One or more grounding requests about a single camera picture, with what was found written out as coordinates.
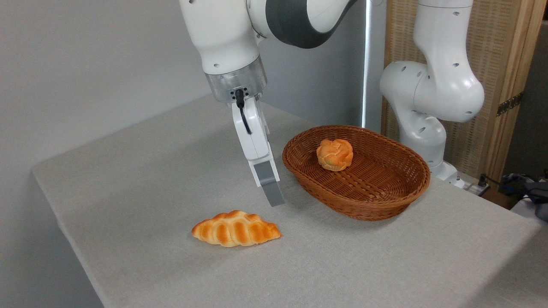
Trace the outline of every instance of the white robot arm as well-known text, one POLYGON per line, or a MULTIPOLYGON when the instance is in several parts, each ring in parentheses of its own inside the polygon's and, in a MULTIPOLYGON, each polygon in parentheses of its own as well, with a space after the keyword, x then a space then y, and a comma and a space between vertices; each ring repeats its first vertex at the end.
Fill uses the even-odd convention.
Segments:
POLYGON ((232 106, 242 150, 272 206, 282 204, 278 171, 259 105, 266 75, 258 44, 276 38, 300 48, 324 43, 356 0, 180 0, 215 99, 232 106))
POLYGON ((466 122, 483 105, 483 87, 466 56, 472 2, 419 0, 413 37, 427 64, 393 62, 380 81, 398 120, 400 142, 424 158, 433 176, 458 186, 456 169, 443 161, 446 131, 437 118, 466 122))
MULTIPOLYGON (((300 48, 317 47, 356 1, 180 0, 213 95, 231 104, 255 182, 273 206, 283 198, 259 105, 267 81, 258 44, 275 38, 300 48)), ((422 155, 434 176, 448 166, 443 163, 446 133, 436 117, 468 121, 483 104, 483 88, 465 50, 472 1, 419 0, 414 37, 428 64, 395 62, 381 78, 381 91, 398 118, 401 142, 422 155)))

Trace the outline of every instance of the power strip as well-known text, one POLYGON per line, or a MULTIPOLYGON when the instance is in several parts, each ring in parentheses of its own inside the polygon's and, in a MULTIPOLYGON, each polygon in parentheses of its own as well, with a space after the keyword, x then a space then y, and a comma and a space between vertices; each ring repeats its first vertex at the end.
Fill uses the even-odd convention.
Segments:
POLYGON ((485 186, 479 186, 478 183, 463 187, 464 190, 473 193, 476 196, 482 196, 490 188, 489 184, 485 186))
POLYGON ((475 179, 471 176, 468 176, 466 174, 461 174, 459 177, 462 181, 464 181, 463 189, 473 193, 476 196, 481 196, 489 189, 489 184, 485 183, 484 186, 478 185, 478 179, 475 179))

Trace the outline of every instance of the croissant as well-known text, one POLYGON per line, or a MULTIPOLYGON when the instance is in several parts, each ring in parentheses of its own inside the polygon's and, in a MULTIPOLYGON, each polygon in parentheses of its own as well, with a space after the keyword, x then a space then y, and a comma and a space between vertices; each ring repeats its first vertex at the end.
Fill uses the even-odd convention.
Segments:
POLYGON ((282 236, 276 224, 241 210, 220 213, 202 221, 192 228, 192 235, 200 241, 224 247, 251 246, 282 236))
POLYGON ((318 163, 325 169, 331 171, 341 171, 346 169, 352 163, 354 153, 350 142, 343 139, 322 140, 316 149, 318 163))

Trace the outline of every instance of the table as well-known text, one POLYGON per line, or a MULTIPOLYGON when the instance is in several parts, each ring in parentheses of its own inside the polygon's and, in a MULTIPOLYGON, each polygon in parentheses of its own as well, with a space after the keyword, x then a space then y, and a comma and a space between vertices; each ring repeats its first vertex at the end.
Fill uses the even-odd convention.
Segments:
POLYGON ((211 96, 33 168, 105 307, 548 306, 547 228, 437 179, 395 218, 347 218, 283 166, 283 146, 313 124, 264 108, 278 207, 211 96), (234 209, 283 237, 223 248, 191 236, 234 209))

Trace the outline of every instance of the bread roll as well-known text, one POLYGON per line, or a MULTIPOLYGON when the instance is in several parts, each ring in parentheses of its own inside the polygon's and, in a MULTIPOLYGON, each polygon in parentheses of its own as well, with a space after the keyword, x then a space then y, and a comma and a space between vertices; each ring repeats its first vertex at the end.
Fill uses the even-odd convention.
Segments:
POLYGON ((343 139, 324 139, 316 149, 318 163, 325 169, 341 171, 352 163, 354 153, 350 142, 343 139))
POLYGON ((204 220, 192 228, 192 235, 200 241, 224 247, 251 246, 282 236, 275 224, 241 210, 204 220))

